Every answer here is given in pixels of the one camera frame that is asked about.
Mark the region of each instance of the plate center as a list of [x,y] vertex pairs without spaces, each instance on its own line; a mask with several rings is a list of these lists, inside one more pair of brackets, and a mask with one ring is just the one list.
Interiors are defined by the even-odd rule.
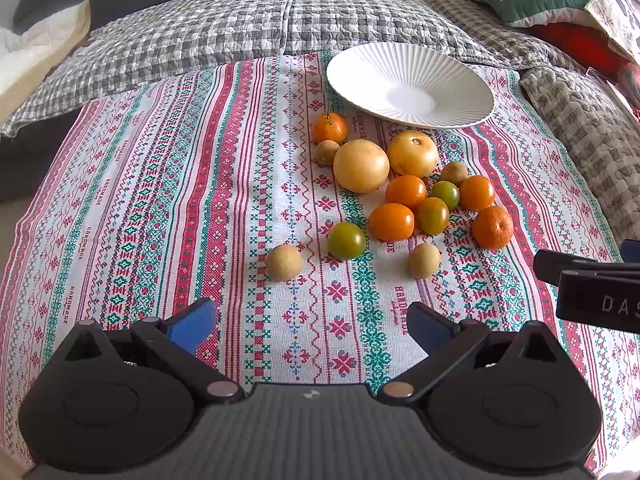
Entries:
[[410,85],[391,88],[386,94],[386,100],[398,110],[415,115],[428,114],[436,107],[435,99],[427,91]]

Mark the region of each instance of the patterned tablecloth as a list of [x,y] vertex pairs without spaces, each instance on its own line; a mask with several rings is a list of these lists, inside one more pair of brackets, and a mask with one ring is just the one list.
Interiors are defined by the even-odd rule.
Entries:
[[[339,189],[310,154],[309,125],[345,114],[350,138],[385,148],[401,129],[345,106],[326,84],[331,54],[272,57],[165,79],[85,106],[26,216],[0,288],[2,444],[26,456],[17,410],[74,323],[105,328],[168,317],[194,298],[219,306],[197,355],[250,388],[255,381],[351,383],[375,390],[425,357],[406,308],[422,300],[453,320],[496,330],[544,320],[597,396],[604,426],[589,466],[600,468],[639,433],[638,339],[554,317],[555,288],[535,280],[537,248],[619,258],[594,197],[523,99],[518,74],[474,67],[497,106],[485,123],[433,131],[440,168],[461,160],[485,174],[516,232],[481,251],[475,213],[447,230],[395,244],[370,239],[338,262],[325,235],[336,222],[366,226],[383,190]],[[429,239],[442,252],[431,279],[411,279],[408,251]],[[288,242],[302,274],[273,283],[266,253]]]

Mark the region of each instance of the green tomato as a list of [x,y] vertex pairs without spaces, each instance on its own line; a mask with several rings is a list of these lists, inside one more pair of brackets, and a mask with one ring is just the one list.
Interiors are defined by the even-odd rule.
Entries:
[[442,199],[430,196],[424,200],[415,212],[418,227],[425,234],[439,235],[449,225],[449,209]]
[[460,202],[460,192],[455,184],[446,180],[441,180],[431,188],[429,196],[434,196],[442,200],[449,211],[453,211]]
[[353,260],[364,252],[364,233],[351,222],[340,222],[334,225],[326,241],[329,253],[338,260]]

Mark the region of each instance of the fluted white plate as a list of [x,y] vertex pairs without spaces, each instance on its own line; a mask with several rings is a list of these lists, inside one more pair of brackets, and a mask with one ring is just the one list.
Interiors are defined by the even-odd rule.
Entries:
[[335,56],[334,90],[370,114],[419,128],[464,128],[494,110],[494,95],[468,66],[408,43],[367,43]]

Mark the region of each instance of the orange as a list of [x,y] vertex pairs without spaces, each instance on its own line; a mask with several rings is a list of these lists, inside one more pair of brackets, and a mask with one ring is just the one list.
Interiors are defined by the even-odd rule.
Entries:
[[414,214],[402,204],[383,204],[371,213],[369,231],[383,242],[399,242],[414,233]]
[[427,198],[427,187],[421,178],[414,175],[399,176],[386,186],[385,198],[387,202],[415,209]]
[[480,211],[494,203],[494,199],[494,185],[485,176],[470,176],[460,184],[460,205],[465,209]]
[[313,142],[332,140],[342,144],[349,133],[349,125],[340,114],[329,112],[317,117],[311,125],[311,139]]
[[471,224],[471,234],[482,248],[501,249],[513,236],[513,219],[500,206],[485,207]]

